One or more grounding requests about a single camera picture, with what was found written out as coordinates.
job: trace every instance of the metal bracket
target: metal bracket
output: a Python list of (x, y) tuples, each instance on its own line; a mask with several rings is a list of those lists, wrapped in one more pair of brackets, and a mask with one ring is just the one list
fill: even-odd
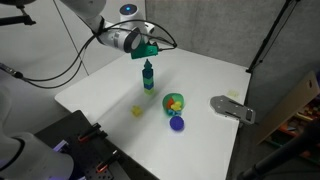
[(210, 105), (216, 113), (239, 120), (242, 123), (251, 125), (255, 121), (256, 112), (254, 110), (226, 96), (211, 98)]

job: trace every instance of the gray wall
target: gray wall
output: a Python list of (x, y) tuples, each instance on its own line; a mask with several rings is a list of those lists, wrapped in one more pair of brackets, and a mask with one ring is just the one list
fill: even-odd
[[(168, 29), (179, 48), (248, 67), (284, 2), (156, 0), (146, 1), (146, 10), (147, 19)], [(305, 73), (320, 69), (319, 9), (319, 0), (298, 3), (265, 62), (256, 69), (249, 106), (257, 110), (258, 121)]]

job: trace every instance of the white tabletop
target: white tabletop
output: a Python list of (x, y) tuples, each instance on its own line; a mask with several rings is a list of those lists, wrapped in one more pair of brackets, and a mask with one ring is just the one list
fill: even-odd
[[(215, 114), (213, 96), (231, 95), (243, 103), (250, 81), (246, 68), (184, 50), (150, 57), (155, 92), (143, 91), (145, 59), (124, 55), (59, 93), (55, 99), (69, 111), (81, 110), (99, 122), (108, 139), (161, 180), (226, 178), (239, 122)], [(175, 132), (164, 113), (168, 93), (185, 99), (185, 129)], [(138, 105), (143, 115), (135, 118)]]

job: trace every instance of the blue bottle cap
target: blue bottle cap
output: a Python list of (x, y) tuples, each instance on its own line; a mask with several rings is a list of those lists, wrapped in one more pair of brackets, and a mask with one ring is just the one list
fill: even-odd
[(174, 116), (170, 119), (170, 126), (175, 131), (181, 131), (184, 128), (184, 121), (180, 116)]

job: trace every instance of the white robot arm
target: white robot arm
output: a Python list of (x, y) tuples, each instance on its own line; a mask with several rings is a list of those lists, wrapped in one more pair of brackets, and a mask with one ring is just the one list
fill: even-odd
[[(103, 28), (113, 25), (112, 23), (105, 21), (100, 15), (101, 11), (104, 9), (106, 0), (61, 0), (61, 2), (76, 13), (93, 33), (98, 34), (97, 39), (101, 44), (115, 47), (126, 53), (135, 50), (140, 42), (147, 43), (146, 38), (142, 38), (140, 34), (135, 32), (146, 34), (154, 27), (153, 25), (148, 24), (147, 29), (143, 22), (127, 22), (117, 27), (131, 31), (111, 29), (107, 32), (101, 32)], [(120, 21), (132, 19), (143, 19), (141, 12), (139, 12), (139, 8), (133, 4), (122, 6), (120, 8)]]
[(20, 143), (4, 135), (3, 125), (11, 109), (11, 98), (7, 89), (0, 87), (0, 169), (3, 169), (19, 150)]

